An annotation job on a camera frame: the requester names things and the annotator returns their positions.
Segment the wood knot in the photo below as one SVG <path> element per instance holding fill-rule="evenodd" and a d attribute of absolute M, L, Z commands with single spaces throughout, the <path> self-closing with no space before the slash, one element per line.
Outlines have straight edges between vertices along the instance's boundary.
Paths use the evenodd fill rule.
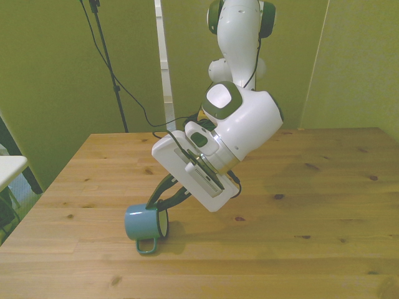
<path fill-rule="evenodd" d="M 121 283 L 121 281 L 122 281 L 122 276 L 115 276 L 112 278 L 111 286 L 114 287 L 114 286 L 118 285 L 119 283 Z"/>
<path fill-rule="evenodd" d="M 283 199 L 284 198 L 284 194 L 276 194 L 274 196 L 274 199 Z"/>
<path fill-rule="evenodd" d="M 364 148 L 357 148 L 359 151 L 361 151 L 362 153 L 368 153 L 367 150 L 365 150 Z"/>
<path fill-rule="evenodd" d="M 305 163 L 305 165 L 306 165 L 307 167 L 311 168 L 311 169 L 320 170 L 320 168 L 318 168 L 317 166 L 315 166 L 315 165 L 313 165 L 313 164 Z"/>
<path fill-rule="evenodd" d="M 294 238 L 310 239 L 309 235 L 295 235 Z"/>

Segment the microphone stand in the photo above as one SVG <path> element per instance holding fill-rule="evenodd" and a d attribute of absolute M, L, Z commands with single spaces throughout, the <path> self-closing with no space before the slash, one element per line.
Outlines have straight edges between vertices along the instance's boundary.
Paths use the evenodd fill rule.
<path fill-rule="evenodd" d="M 127 124 L 126 124 L 125 114 L 123 113 L 122 102 L 121 102 L 120 96 L 119 96 L 120 87 L 117 85 L 117 83 L 115 81 L 115 76 L 112 71 L 110 57 L 108 55 L 107 46 L 105 45 L 105 39 L 104 39 L 104 35 L 102 33 L 102 29 L 101 29 L 101 25 L 100 25 L 100 19 L 99 19 L 99 15 L 98 15 L 99 10 L 97 9 L 97 6 L 100 6 L 100 1 L 99 0 L 89 0 L 89 3 L 90 3 L 90 7 L 92 8 L 92 13 L 94 13 L 97 27 L 99 28 L 100 37 L 101 37 L 101 41 L 102 41 L 102 47 L 104 48 L 105 58 L 107 59 L 107 65 L 110 70 L 112 84 L 113 84 L 113 91 L 115 92 L 115 96 L 117 97 L 117 102 L 118 102 L 118 106 L 119 106 L 120 116 L 122 117 L 123 127 L 125 128 L 125 132 L 128 133 L 129 131 L 128 131 Z"/>

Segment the mug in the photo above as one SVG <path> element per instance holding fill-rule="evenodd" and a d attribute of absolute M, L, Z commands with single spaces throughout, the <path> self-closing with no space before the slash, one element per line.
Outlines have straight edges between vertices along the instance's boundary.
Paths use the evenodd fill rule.
<path fill-rule="evenodd" d="M 169 233 L 168 211 L 159 211 L 157 205 L 145 207 L 136 204 L 128 207 L 125 213 L 125 230 L 130 240 L 136 240 L 136 249 L 140 254 L 152 254 L 156 250 L 158 238 Z M 154 247 L 149 251 L 140 250 L 140 240 L 154 239 Z"/>

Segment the green wall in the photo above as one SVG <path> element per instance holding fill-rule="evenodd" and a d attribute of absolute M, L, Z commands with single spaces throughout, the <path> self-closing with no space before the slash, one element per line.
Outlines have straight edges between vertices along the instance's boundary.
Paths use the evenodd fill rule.
<path fill-rule="evenodd" d="M 399 2 L 330 0 L 302 126 L 399 141 Z"/>
<path fill-rule="evenodd" d="M 212 1 L 162 2 L 175 116 L 194 113 L 211 80 L 208 66 L 222 58 L 216 35 L 206 24 Z M 271 0 L 277 9 L 273 33 L 262 42 L 267 66 L 258 90 L 267 90 L 280 104 L 283 128 L 299 126 L 324 21 L 327 0 Z"/>
<path fill-rule="evenodd" d="M 101 0 L 99 16 L 115 74 L 165 122 L 153 1 Z M 1 1 L 0 28 L 0 113 L 45 189 L 89 134 L 123 132 L 110 74 L 78 0 Z M 151 131 L 121 95 L 130 131 Z"/>

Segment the wooden table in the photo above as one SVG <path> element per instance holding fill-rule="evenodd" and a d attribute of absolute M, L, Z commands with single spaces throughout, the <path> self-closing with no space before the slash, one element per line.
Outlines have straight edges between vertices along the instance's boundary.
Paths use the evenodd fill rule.
<path fill-rule="evenodd" d="M 239 197 L 171 208 L 142 256 L 123 217 L 167 174 L 155 141 L 89 137 L 0 247 L 0 298 L 399 298 L 399 145 L 381 130 L 278 131 L 235 167 Z"/>

